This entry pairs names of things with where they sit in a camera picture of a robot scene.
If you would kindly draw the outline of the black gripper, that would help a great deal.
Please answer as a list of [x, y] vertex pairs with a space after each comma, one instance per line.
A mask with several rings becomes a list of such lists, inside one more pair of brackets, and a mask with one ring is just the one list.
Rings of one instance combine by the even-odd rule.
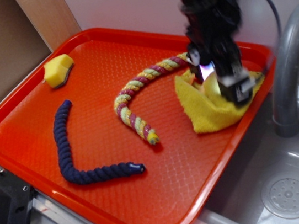
[[235, 106], [246, 105], [253, 96], [249, 72], [243, 67], [241, 53], [233, 41], [233, 34], [241, 22], [237, 0], [210, 0], [182, 5], [181, 12], [189, 25], [186, 36], [190, 72], [199, 82], [205, 81], [215, 70], [221, 95]]

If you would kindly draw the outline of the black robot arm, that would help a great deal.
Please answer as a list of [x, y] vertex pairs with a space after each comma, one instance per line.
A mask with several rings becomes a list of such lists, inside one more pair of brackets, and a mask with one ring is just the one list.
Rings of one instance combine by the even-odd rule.
[[237, 0], [181, 0], [186, 27], [190, 70], [203, 81], [202, 66], [212, 65], [221, 95], [236, 106], [250, 102], [248, 71], [242, 66], [241, 52], [233, 41], [241, 22]]

